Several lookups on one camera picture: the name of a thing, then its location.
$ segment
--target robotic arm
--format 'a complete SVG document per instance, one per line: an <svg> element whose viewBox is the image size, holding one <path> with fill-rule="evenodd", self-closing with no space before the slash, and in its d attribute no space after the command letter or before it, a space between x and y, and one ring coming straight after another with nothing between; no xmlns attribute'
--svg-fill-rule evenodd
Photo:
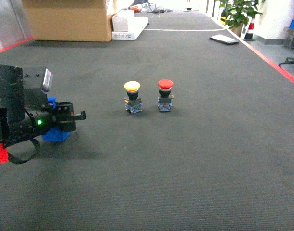
<svg viewBox="0 0 294 231"><path fill-rule="evenodd" d="M85 120L86 113L74 114L71 102L56 102L47 97L52 74L46 67L20 68L0 64L0 155L7 147L42 135L44 140L62 141L76 130L76 120ZM11 154L8 160L20 164Z"/></svg>

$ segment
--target blue block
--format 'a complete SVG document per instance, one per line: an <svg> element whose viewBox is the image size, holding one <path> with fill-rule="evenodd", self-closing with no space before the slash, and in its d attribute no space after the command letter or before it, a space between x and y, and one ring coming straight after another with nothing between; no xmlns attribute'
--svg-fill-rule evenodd
<svg viewBox="0 0 294 231"><path fill-rule="evenodd" d="M47 101L48 101L48 103L51 103L53 105L52 109L54 110L57 106L56 97L49 96L49 97L47 97Z"/></svg>
<svg viewBox="0 0 294 231"><path fill-rule="evenodd" d="M70 131L61 131L60 128L51 128L45 135L42 135L44 141L63 142L70 135Z"/></svg>

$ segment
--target green leaves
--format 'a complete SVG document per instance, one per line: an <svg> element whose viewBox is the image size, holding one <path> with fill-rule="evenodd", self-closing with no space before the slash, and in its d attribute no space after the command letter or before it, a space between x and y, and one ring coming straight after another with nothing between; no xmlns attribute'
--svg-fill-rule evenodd
<svg viewBox="0 0 294 231"><path fill-rule="evenodd" d="M226 0L220 1L225 7ZM249 17L253 18L257 14L262 14L258 11L258 3L259 0L228 0L224 12L229 28L239 27L242 23L248 25Z"/></svg>

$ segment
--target potted plant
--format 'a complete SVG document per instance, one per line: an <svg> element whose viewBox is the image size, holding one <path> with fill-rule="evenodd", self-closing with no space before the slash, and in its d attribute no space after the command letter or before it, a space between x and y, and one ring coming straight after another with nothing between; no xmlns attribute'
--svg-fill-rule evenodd
<svg viewBox="0 0 294 231"><path fill-rule="evenodd" d="M229 29L240 37L243 25L248 25L249 18L255 18L259 0L220 0L224 7L225 22Z"/></svg>

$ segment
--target white box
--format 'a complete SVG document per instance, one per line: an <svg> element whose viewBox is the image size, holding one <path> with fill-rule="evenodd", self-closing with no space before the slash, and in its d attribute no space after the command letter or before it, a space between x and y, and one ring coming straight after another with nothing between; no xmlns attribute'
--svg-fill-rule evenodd
<svg viewBox="0 0 294 231"><path fill-rule="evenodd" d="M131 31L113 31L112 32L112 39L113 40L127 40L127 41L134 41L137 37L142 33L144 28L148 24L147 17L136 17L136 26L134 30Z"/></svg>
<svg viewBox="0 0 294 231"><path fill-rule="evenodd" d="M119 11L112 18L114 31L129 31L135 29L134 11Z"/></svg>

